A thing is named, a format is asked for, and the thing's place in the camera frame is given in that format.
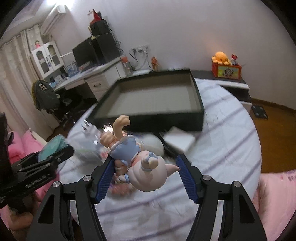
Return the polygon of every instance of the blue outfit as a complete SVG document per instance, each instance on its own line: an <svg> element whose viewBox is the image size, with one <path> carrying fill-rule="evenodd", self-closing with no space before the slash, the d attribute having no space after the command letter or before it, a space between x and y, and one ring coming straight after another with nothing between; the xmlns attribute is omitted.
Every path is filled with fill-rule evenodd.
<svg viewBox="0 0 296 241"><path fill-rule="evenodd" d="M127 167L130 167L131 161L141 151L133 135L121 138L111 147L109 155L112 158L121 160Z"/></svg>

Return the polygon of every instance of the doll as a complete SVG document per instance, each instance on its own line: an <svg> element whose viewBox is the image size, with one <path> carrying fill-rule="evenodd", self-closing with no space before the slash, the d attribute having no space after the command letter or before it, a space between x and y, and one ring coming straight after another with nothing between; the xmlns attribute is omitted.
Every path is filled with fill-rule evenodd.
<svg viewBox="0 0 296 241"><path fill-rule="evenodd" d="M39 47L41 47L41 45L40 45L39 41L36 40L36 41L35 41L35 49L37 49L37 48L39 48Z"/></svg>
<svg viewBox="0 0 296 241"><path fill-rule="evenodd" d="M109 155L115 158L115 171L118 183L131 183L138 190L149 192L163 186L167 177L180 168L165 163L161 156L149 151L141 151L142 143L137 143L133 135L122 131L130 125L126 115L118 117L113 124L113 132L105 132L100 143L110 148Z"/></svg>

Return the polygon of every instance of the air conditioner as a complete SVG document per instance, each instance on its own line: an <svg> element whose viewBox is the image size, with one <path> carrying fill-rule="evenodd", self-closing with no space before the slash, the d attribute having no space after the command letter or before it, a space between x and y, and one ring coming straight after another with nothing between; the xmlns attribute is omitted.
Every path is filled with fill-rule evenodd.
<svg viewBox="0 0 296 241"><path fill-rule="evenodd" d="M40 28L41 35L48 35L66 12L66 5L56 5L44 20Z"/></svg>

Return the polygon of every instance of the wall outlet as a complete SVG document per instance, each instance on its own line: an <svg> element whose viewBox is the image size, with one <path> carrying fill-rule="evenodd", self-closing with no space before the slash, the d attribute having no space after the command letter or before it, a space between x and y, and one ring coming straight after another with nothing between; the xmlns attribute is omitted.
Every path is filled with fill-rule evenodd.
<svg viewBox="0 0 296 241"><path fill-rule="evenodd" d="M143 45L143 46L139 46L139 47L135 47L135 48L132 48L130 52L133 53L133 50L136 50L137 52L142 52L142 50L144 51L147 51L147 52L150 52L150 46L149 45Z"/></svg>

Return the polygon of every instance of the pink figurine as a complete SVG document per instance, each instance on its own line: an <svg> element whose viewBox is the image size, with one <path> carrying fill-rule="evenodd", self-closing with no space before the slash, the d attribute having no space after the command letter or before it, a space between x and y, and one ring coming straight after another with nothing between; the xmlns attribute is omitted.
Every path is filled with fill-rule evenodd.
<svg viewBox="0 0 296 241"><path fill-rule="evenodd" d="M101 137L100 143L111 150L109 155L115 158L115 171L118 183L131 183L144 192L154 191L163 186L166 179L180 168L165 163L161 156L149 151L141 151L143 144L136 143L133 135L122 131L130 125L126 115L118 117L113 124L114 135L108 131Z"/></svg>
<svg viewBox="0 0 296 241"><path fill-rule="evenodd" d="M36 40L36 41L35 41L35 49L37 49L37 48L39 48L39 47L41 47L41 45L40 45L39 41Z"/></svg>

